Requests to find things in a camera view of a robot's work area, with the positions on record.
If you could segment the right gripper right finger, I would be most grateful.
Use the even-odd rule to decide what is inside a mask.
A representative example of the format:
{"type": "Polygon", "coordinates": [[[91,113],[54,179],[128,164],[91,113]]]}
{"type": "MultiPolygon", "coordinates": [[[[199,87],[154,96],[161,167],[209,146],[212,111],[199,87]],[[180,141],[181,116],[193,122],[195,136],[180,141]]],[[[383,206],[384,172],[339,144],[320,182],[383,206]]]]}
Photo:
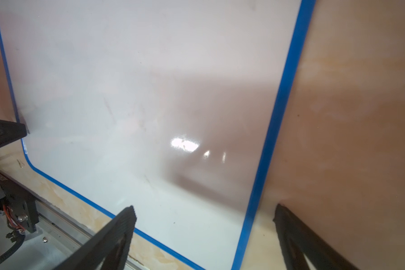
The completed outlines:
{"type": "Polygon", "coordinates": [[[273,222],[288,270],[308,270],[308,261],[317,270],[357,269],[286,206],[277,205],[273,222]]]}

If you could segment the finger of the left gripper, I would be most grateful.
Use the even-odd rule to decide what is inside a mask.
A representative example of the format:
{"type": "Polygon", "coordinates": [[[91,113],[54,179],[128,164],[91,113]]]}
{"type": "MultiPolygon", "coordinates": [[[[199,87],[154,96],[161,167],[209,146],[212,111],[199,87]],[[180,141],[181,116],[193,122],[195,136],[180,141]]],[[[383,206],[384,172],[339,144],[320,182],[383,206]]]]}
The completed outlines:
{"type": "Polygon", "coordinates": [[[0,120],[0,148],[26,137],[27,134],[24,124],[0,120]]]}

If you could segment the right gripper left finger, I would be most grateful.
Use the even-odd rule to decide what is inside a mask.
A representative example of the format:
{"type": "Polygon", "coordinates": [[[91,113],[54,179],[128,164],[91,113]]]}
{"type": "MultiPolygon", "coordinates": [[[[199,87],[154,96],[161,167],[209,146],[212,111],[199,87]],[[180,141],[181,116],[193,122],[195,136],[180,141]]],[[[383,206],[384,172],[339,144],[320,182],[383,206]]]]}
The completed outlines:
{"type": "Polygon", "coordinates": [[[57,270],[123,270],[137,217],[133,206],[124,208],[57,270]]]}

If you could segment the blue-framed whiteboard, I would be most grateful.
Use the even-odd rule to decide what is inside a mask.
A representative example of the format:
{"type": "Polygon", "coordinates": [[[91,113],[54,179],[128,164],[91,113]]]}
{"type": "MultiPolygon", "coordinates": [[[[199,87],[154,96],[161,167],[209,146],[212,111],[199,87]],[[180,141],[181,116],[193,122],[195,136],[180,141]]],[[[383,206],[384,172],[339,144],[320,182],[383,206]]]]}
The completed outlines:
{"type": "Polygon", "coordinates": [[[242,267],[314,1],[0,1],[36,173],[196,270],[242,267]]]}

